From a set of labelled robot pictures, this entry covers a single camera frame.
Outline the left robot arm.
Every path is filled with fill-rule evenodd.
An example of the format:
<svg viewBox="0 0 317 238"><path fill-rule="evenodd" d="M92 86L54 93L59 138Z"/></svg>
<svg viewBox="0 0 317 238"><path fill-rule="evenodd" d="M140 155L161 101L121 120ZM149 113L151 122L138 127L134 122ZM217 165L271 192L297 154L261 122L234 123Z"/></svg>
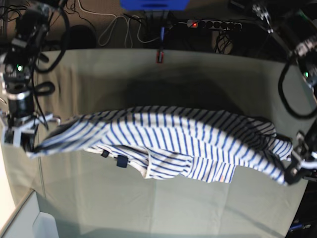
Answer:
<svg viewBox="0 0 317 238"><path fill-rule="evenodd" d="M278 80L278 93L288 114L299 120L313 119L307 133L297 133L298 145L291 152L291 163L284 169L285 181L291 185L317 169L317 111L300 114L291 108L283 91L286 74L295 63L313 97L317 96L317 27L304 8L311 0L253 0L249 6L261 26L280 41L288 59Z"/></svg>

